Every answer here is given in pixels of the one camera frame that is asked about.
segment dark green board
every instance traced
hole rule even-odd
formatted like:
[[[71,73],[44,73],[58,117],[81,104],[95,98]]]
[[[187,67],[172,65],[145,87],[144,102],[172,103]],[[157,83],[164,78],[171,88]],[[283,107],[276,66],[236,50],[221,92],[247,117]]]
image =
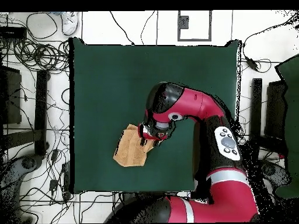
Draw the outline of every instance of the dark green board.
[[[276,67],[287,85],[284,98],[287,114],[284,134],[288,148],[286,168],[292,176],[291,184],[279,187],[276,194],[283,198],[299,197],[299,55]]]
[[[161,81],[217,95],[234,116],[239,41],[228,47],[73,42],[74,191],[193,190],[192,120],[177,123],[143,167],[121,167],[113,154],[122,131],[142,122],[147,96]]]

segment green mat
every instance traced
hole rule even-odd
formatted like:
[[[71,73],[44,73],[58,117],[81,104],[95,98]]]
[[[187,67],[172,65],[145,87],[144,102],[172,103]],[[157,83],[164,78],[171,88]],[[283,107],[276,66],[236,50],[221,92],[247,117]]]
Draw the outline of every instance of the green mat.
[[[121,167],[113,154],[129,124],[143,121],[145,102],[161,81],[217,95],[234,116],[237,54],[227,47],[85,45],[74,38],[74,191],[194,190],[192,120],[153,149],[143,167]]]
[[[287,102],[287,114],[284,134],[288,148],[286,168],[292,176],[292,182],[276,190],[283,198],[299,197],[299,55],[276,67],[277,73],[287,84],[284,98]]]

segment cable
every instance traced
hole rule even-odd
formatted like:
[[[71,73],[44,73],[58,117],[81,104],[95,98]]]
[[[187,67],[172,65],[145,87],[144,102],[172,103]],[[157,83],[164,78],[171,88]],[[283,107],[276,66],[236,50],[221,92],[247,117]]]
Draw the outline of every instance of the cable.
[[[53,219],[52,219],[52,221],[51,221],[50,224],[53,224],[53,223],[56,222],[56,221],[57,221],[57,223],[58,223],[59,220],[61,219],[61,217],[63,217],[63,216],[67,213],[67,211],[68,211],[68,209],[70,208],[70,206],[71,206],[71,203],[70,203],[69,205],[67,205],[65,208],[63,208],[62,210],[60,210],[59,213],[57,213],[56,216],[53,217]]]
[[[69,90],[69,87],[68,87],[67,89],[63,90],[63,92],[62,92],[62,94],[61,94],[61,100],[64,102],[64,104],[69,105],[69,103],[65,102],[65,100],[63,99],[63,94],[64,94],[67,90]]]
[[[74,202],[72,203],[72,211],[73,211],[74,221],[77,224],[76,217],[75,217],[75,204],[74,204]]]
[[[35,40],[40,40],[40,39],[46,39],[46,38],[49,38],[49,37],[51,37],[51,36],[53,36],[54,34],[56,34],[56,32],[57,32],[57,30],[58,30],[58,27],[57,27],[57,24],[56,24],[56,22],[55,22],[55,20],[49,15],[49,14],[47,14],[47,13],[32,13],[32,14],[30,14],[28,17],[27,17],[27,19],[26,19],[26,27],[28,27],[28,21],[29,21],[29,18],[31,17],[31,16],[33,16],[33,15],[42,15],[42,14],[44,14],[44,15],[47,15],[49,18],[51,18],[51,20],[53,21],[53,23],[55,24],[55,28],[56,28],[56,30],[54,31],[54,33],[52,33],[52,34],[50,34],[49,36],[47,36],[47,37],[41,37],[41,38],[38,38],[38,37],[35,37],[34,35],[33,35],[33,33],[30,31],[30,29],[28,29],[28,33],[29,33],[29,35],[33,38],[33,39],[35,39]]]
[[[118,22],[116,21],[116,19],[114,18],[113,14],[112,14],[112,12],[111,12],[111,11],[109,11],[109,12],[110,12],[110,14],[111,14],[111,16],[112,16],[114,22],[118,25],[118,27],[119,27],[120,29],[122,29],[122,31],[123,31],[124,34],[126,35],[128,41],[131,42],[132,45],[135,45],[135,44],[128,38],[128,35],[127,35],[126,31],[124,31],[123,28],[118,24]]]
[[[38,14],[47,15],[45,13],[33,13],[28,16],[26,23],[28,24],[28,19],[32,15],[38,15]],[[53,20],[55,24],[55,28],[57,29],[57,25],[54,19],[50,15],[48,16]],[[56,33],[56,31],[47,37],[38,38],[33,35],[33,33],[31,32],[27,24],[24,24],[19,20],[15,20],[15,21],[21,23],[15,23],[12,20],[10,21],[12,24],[20,25],[26,28],[29,36],[32,39],[30,38],[26,38],[25,40],[0,39],[0,49],[13,51],[13,55],[15,55],[16,58],[19,60],[19,62],[8,61],[9,63],[23,64],[30,71],[38,71],[40,69],[45,69],[52,74],[59,74],[61,72],[67,73],[68,51],[69,51],[68,40],[63,42],[60,41],[60,45],[58,46],[58,48],[55,48],[54,46],[49,44],[40,44],[37,43],[36,41],[40,41],[41,39],[46,39],[48,37],[51,37],[54,33]],[[4,59],[7,55],[10,55],[10,53],[7,52],[6,54],[4,54],[2,59]]]
[[[18,99],[24,99],[23,97],[17,97],[17,96],[11,96],[11,97],[13,97],[13,98],[18,98]],[[50,103],[45,102],[44,100],[36,100],[35,98],[30,98],[30,97],[27,97],[27,99],[29,99],[29,100],[35,100],[35,101],[39,101],[39,102],[44,102],[44,103],[48,104],[49,107],[48,107],[47,110],[49,110],[51,107],[54,107],[54,108],[59,109],[59,110],[61,110],[61,111],[69,111],[69,110],[67,110],[67,109],[62,109],[62,108],[60,108],[60,107],[57,107],[57,106],[56,106],[56,103],[54,103],[54,104],[50,104]]]
[[[270,29],[275,29],[275,28],[277,28],[277,27],[279,27],[279,26],[284,26],[284,25],[286,25],[294,16],[296,16],[296,15],[298,15],[297,13],[296,14],[294,14],[291,18],[289,18],[287,21],[285,21],[284,23],[281,23],[281,24],[277,24],[277,25],[274,25],[274,26],[271,26],[271,27],[267,27],[266,29],[264,29],[264,30],[262,30],[262,31],[259,31],[259,32],[257,32],[257,33],[254,33],[254,34],[251,34],[250,36],[248,36],[247,38],[246,38],[246,40],[244,41],[244,43],[243,43],[243,49],[242,49],[242,52],[243,52],[243,55],[244,55],[244,57],[246,58],[246,59],[248,59],[248,57],[245,55],[245,53],[244,53],[244,48],[245,48],[245,46],[246,46],[246,42],[247,42],[247,40],[250,38],[250,37],[252,37],[252,36],[254,36],[254,35],[257,35],[257,34],[260,34],[260,33],[263,33],[263,32],[265,32],[265,31],[268,31],[268,30],[270,30]]]
[[[82,211],[82,213],[81,213],[81,221],[79,221],[80,224],[83,222],[83,213],[84,213],[85,211],[89,210],[89,209],[94,205],[96,199],[97,199],[98,197],[101,197],[101,196],[102,196],[102,197],[111,197],[111,196],[113,196],[113,194],[112,194],[112,195],[98,195],[98,196],[96,196],[95,199],[93,200],[91,206],[89,206],[87,209],[85,209],[84,211]]]
[[[241,110],[240,112],[245,111],[245,110],[247,110],[247,109],[249,109],[249,108],[251,108],[251,106],[250,106],[250,107],[247,107],[247,108],[245,108],[245,109],[243,109],[243,110]]]
[[[268,72],[268,71],[270,70],[270,68],[272,67],[272,62],[271,62],[271,60],[269,60],[269,59],[267,59],[267,58],[264,58],[264,59],[260,59],[260,60],[256,60],[256,61],[255,61],[255,60],[253,60],[253,59],[247,57],[247,56],[245,55],[245,52],[244,52],[244,49],[245,49],[247,40],[248,40],[250,37],[254,36],[254,35],[261,34],[261,33],[265,32],[265,31],[270,30],[270,29],[274,29],[274,28],[277,28],[277,27],[279,27],[279,26],[284,26],[284,25],[286,25],[286,24],[287,24],[287,23],[288,23],[294,16],[296,16],[296,15],[298,15],[298,14],[297,14],[297,13],[294,14],[291,18],[289,18],[289,19],[288,19],[286,22],[284,22],[284,23],[281,23],[281,24],[277,24],[277,25],[268,27],[268,28],[266,28],[266,29],[264,29],[264,30],[262,30],[262,31],[259,31],[259,32],[254,33],[254,34],[251,34],[250,36],[248,36],[248,37],[245,39],[245,41],[244,41],[244,43],[243,43],[243,46],[242,46],[242,48],[243,48],[243,49],[242,49],[242,52],[243,52],[243,55],[244,55],[244,57],[245,57],[245,59],[246,59],[246,63],[248,64],[249,67],[251,67],[252,69],[254,69],[254,70],[255,70],[256,72],[258,72],[258,73],[266,73],[266,72]],[[260,61],[263,61],[263,60],[268,60],[268,61],[270,62],[270,67],[269,67],[269,69],[266,70],[266,71],[259,71],[260,68],[261,68],[261,65],[260,65],[260,68],[258,68],[257,63],[259,64],[259,62],[260,62]]]
[[[144,31],[144,29],[145,29],[145,26],[147,25],[148,20],[153,16],[153,14],[154,14],[155,12],[156,12],[156,11],[154,10],[153,13],[149,16],[149,18],[147,19],[147,21],[145,22],[145,24],[144,24],[144,26],[143,26],[143,29],[142,29],[141,34],[140,34],[140,39],[141,39],[141,42],[142,42],[143,45],[144,45],[143,40],[142,40],[142,34],[143,34],[143,31]]]
[[[31,190],[33,190],[33,189],[35,189],[35,190],[41,192],[42,194],[44,194],[45,197],[51,199],[51,200],[54,201],[56,204],[63,204],[61,201],[57,201],[57,200],[55,200],[54,198],[50,197],[49,195],[47,195],[46,193],[44,193],[41,189],[39,189],[39,188],[37,188],[37,187],[32,187],[32,188],[31,188],[31,189],[30,189],[24,196],[20,196],[20,197],[21,197],[20,201],[22,201],[25,197],[27,197],[28,193],[31,192]]]
[[[26,209],[26,211],[28,211],[30,208],[32,208],[33,206],[35,206],[37,204],[37,202],[39,202],[43,198],[44,198],[44,195],[39,200],[37,200],[33,205],[31,205],[28,209]]]
[[[37,224],[38,223],[38,221],[39,221],[39,216],[38,215],[36,215],[35,213],[32,213],[32,212],[28,212],[28,211],[24,211],[23,209],[21,209],[20,208],[20,210],[21,211],[23,211],[24,213],[27,213],[27,214],[31,214],[31,215],[34,215],[34,216],[36,216],[36,222],[35,222],[35,224]]]

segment tile grout line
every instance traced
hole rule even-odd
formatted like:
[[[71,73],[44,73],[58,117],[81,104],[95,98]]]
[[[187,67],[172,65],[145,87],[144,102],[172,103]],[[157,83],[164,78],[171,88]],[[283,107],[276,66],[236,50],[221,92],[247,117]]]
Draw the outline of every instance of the tile grout line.
[[[232,25],[234,24],[234,10],[231,11],[231,40],[232,40]]]
[[[50,200],[21,200],[21,202],[51,202]],[[100,201],[68,201],[67,203],[75,203],[75,204],[81,204],[81,203],[87,203],[87,204],[90,204],[90,203],[94,203],[94,204],[113,204],[113,202],[110,202],[110,201],[105,201],[105,202],[100,202]]]
[[[81,12],[81,40],[83,40],[83,11]]]
[[[5,130],[31,130],[31,128],[4,128]],[[69,131],[69,129],[62,129],[58,131]]]

